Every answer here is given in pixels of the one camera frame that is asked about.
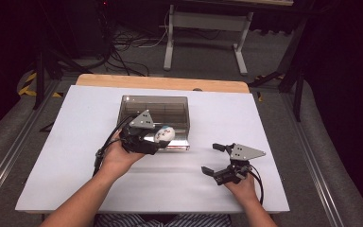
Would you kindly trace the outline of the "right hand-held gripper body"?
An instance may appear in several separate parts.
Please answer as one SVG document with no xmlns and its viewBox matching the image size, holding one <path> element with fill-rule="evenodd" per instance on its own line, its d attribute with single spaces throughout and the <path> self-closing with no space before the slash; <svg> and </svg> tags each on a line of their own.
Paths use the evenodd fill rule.
<svg viewBox="0 0 363 227">
<path fill-rule="evenodd" d="M 225 169 L 228 169 L 231 172 L 231 175 L 226 180 L 216 180 L 218 185 L 230 182 L 239 183 L 241 180 L 245 180 L 249 174 L 251 174 L 258 183 L 262 183 L 259 173 L 252 172 L 255 170 L 255 167 L 250 163 L 250 160 L 265 156 L 266 153 L 264 151 L 234 143 L 232 153 L 228 154 L 231 163 Z"/>
</svg>

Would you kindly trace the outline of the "person's left hand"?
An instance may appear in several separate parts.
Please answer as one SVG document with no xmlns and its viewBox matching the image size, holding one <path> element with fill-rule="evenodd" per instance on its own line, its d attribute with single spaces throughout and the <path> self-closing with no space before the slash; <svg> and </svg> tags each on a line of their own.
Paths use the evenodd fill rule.
<svg viewBox="0 0 363 227">
<path fill-rule="evenodd" d="M 100 172 L 116 180 L 126 174 L 134 163 L 144 157 L 143 153 L 127 152 L 119 139 L 121 130 L 115 132 L 107 147 Z"/>
</svg>

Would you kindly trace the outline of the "white metal stand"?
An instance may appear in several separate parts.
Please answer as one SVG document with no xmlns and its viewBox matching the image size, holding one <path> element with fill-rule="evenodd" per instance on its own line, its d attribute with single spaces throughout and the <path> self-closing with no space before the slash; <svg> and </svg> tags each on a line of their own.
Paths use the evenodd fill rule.
<svg viewBox="0 0 363 227">
<path fill-rule="evenodd" d="M 167 43 L 164 54 L 164 70 L 169 71 L 171 69 L 174 50 L 173 34 L 175 27 L 215 29 L 240 33 L 239 41 L 236 44 L 233 44 L 233 52 L 240 74 L 242 76 L 246 76 L 248 74 L 248 69 L 245 64 L 242 48 L 249 32 L 252 16 L 252 12 L 249 12 L 245 16 L 185 12 L 176 10 L 176 7 L 171 5 L 169 7 L 167 19 L 168 23 L 165 29 L 167 34 Z"/>
</svg>

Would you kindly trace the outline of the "pale wooden desk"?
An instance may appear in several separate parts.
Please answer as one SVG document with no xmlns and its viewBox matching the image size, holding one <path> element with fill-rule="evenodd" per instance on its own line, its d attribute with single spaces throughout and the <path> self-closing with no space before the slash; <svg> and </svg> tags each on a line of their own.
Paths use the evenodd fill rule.
<svg viewBox="0 0 363 227">
<path fill-rule="evenodd" d="M 291 7 L 294 0 L 168 0 L 169 2 L 177 3 L 200 3 L 200 4 L 213 4 L 213 5 L 254 5 L 254 6 L 283 6 Z"/>
</svg>

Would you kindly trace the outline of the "smoky acrylic drawer cabinet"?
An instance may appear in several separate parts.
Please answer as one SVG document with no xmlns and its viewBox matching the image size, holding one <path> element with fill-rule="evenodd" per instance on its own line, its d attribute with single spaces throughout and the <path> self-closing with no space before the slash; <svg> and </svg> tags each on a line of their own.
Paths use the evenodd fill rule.
<svg viewBox="0 0 363 227">
<path fill-rule="evenodd" d="M 186 96 L 122 96 L 118 121 L 149 110 L 156 125 L 167 125 L 176 132 L 189 134 L 190 118 Z"/>
</svg>

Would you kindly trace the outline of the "black metal stand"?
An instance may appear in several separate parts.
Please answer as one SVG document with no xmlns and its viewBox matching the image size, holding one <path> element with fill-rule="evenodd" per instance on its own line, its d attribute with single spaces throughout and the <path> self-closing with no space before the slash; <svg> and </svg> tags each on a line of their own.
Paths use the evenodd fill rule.
<svg viewBox="0 0 363 227">
<path fill-rule="evenodd" d="M 276 71 L 256 79 L 249 84 L 250 87 L 259 87 L 273 79 L 283 76 L 283 79 L 278 85 L 280 93 L 288 93 L 292 87 L 295 87 L 293 100 L 293 114 L 295 119 L 301 121 L 301 104 L 303 96 L 303 73 L 297 59 L 297 50 L 303 35 L 307 20 L 301 19 L 297 29 L 293 32 L 290 43 L 279 63 Z"/>
</svg>

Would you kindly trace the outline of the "yellow black floor tape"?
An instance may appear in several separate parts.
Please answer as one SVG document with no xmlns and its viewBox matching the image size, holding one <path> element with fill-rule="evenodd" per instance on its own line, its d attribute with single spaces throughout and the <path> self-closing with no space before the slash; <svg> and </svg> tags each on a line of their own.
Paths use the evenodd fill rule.
<svg viewBox="0 0 363 227">
<path fill-rule="evenodd" d="M 36 91 L 31 91 L 30 86 L 31 83 L 35 80 L 37 77 L 37 73 L 34 72 L 31 75 L 29 75 L 25 81 L 25 83 L 22 85 L 21 89 L 18 91 L 19 96 L 36 96 Z"/>
</svg>

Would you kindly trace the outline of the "white plush toy blue ears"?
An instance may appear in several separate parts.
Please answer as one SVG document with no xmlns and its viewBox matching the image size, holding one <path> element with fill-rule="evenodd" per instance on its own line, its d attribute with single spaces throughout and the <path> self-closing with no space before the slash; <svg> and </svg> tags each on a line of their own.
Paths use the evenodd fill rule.
<svg viewBox="0 0 363 227">
<path fill-rule="evenodd" d="M 159 143 L 160 141 L 170 142 L 176 136 L 175 130 L 169 126 L 161 127 L 154 136 L 154 142 Z"/>
</svg>

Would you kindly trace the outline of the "smoky acrylic drawer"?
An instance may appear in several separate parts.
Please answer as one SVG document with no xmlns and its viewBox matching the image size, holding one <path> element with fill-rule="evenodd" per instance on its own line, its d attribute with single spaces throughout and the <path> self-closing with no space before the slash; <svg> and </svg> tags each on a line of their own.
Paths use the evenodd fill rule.
<svg viewBox="0 0 363 227">
<path fill-rule="evenodd" d="M 165 150 L 189 150 L 188 133 L 185 130 L 175 130 L 175 133 L 175 138 L 170 141 Z"/>
</svg>

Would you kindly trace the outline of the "person's striped clothing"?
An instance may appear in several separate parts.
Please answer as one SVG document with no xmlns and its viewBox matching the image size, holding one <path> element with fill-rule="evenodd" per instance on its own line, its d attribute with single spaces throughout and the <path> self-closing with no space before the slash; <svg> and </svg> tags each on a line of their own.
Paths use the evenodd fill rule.
<svg viewBox="0 0 363 227">
<path fill-rule="evenodd" d="M 109 214 L 99 215 L 94 227 L 232 227 L 232 221 L 224 214 Z"/>
</svg>

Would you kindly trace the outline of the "dark equipment box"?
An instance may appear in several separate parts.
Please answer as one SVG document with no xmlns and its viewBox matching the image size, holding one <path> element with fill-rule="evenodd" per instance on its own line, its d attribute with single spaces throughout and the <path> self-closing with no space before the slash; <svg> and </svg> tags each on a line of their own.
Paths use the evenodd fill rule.
<svg viewBox="0 0 363 227">
<path fill-rule="evenodd" d="M 103 0 L 64 0 L 67 20 L 81 57 L 108 52 Z"/>
</svg>

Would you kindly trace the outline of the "wooden table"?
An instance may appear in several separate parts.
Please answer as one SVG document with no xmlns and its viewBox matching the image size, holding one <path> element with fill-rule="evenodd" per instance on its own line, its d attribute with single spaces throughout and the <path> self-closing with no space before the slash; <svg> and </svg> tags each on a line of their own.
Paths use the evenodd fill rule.
<svg viewBox="0 0 363 227">
<path fill-rule="evenodd" d="M 183 91 L 193 91 L 194 89 L 196 89 L 197 91 L 202 90 L 204 92 L 243 94 L 250 91 L 247 83 L 243 81 L 226 81 L 212 79 L 175 79 L 99 74 L 82 74 L 78 77 L 76 85 Z"/>
</svg>

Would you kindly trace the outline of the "black tripod stand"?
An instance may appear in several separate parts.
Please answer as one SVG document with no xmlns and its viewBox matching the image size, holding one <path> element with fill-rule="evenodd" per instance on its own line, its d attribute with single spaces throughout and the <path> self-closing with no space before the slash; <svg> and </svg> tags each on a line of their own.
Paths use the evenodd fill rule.
<svg viewBox="0 0 363 227">
<path fill-rule="evenodd" d="M 46 97 L 44 73 L 47 72 L 53 80 L 60 80 L 62 78 L 63 73 L 61 71 L 60 61 L 81 74 L 89 73 L 89 70 L 66 57 L 64 54 L 61 54 L 58 50 L 47 45 L 41 45 L 41 49 L 36 58 L 36 99 L 33 107 L 34 110 L 37 110 L 42 105 Z"/>
</svg>

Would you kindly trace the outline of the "aluminium floor rail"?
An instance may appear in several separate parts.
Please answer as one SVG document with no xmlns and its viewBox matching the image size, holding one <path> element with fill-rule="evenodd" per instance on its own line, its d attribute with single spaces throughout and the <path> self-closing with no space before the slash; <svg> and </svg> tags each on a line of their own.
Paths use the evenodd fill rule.
<svg viewBox="0 0 363 227">
<path fill-rule="evenodd" d="M 301 147 L 303 158 L 306 162 L 307 168 L 316 187 L 317 193 L 320 197 L 323 209 L 328 217 L 331 227 L 345 227 L 340 213 L 337 210 L 336 203 L 332 197 L 330 188 L 321 173 L 320 166 L 316 160 L 308 139 L 304 133 L 303 127 L 300 122 L 296 120 L 293 113 L 293 101 L 289 95 L 281 94 L 281 99 L 284 103 L 285 108 L 288 110 L 289 120 L 292 123 L 292 127 L 296 132 Z"/>
<path fill-rule="evenodd" d="M 11 143 L 10 147 L 6 151 L 4 158 L 0 162 L 0 188 L 6 180 L 7 176 L 9 175 L 23 147 L 25 146 L 26 139 L 30 135 L 32 128 L 34 127 L 39 116 L 41 115 L 43 108 L 46 106 L 46 103 L 48 102 L 50 97 L 56 92 L 59 84 L 59 80 L 53 80 L 47 85 L 46 89 L 43 90 L 43 97 L 40 101 L 39 106 L 36 109 L 31 110 L 24 126 L 16 134 L 14 141 Z"/>
</svg>

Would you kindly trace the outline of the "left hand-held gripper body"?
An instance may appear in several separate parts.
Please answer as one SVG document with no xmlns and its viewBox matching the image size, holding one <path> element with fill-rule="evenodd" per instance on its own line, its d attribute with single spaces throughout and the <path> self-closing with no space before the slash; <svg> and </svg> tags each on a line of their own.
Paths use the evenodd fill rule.
<svg viewBox="0 0 363 227">
<path fill-rule="evenodd" d="M 129 116 L 121 124 L 120 140 L 125 150 L 154 155 L 160 145 L 146 139 L 148 134 L 156 131 L 149 110 Z"/>
</svg>

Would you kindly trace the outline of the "person's right hand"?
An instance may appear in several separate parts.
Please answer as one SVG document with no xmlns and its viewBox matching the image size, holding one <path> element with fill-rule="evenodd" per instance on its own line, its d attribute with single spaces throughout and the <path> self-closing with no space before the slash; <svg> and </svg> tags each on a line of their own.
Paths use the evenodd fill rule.
<svg viewBox="0 0 363 227">
<path fill-rule="evenodd" d="M 238 203 L 244 208 L 253 207 L 259 204 L 255 192 L 254 179 L 249 175 L 239 183 L 225 183 L 225 186 L 232 192 Z"/>
</svg>

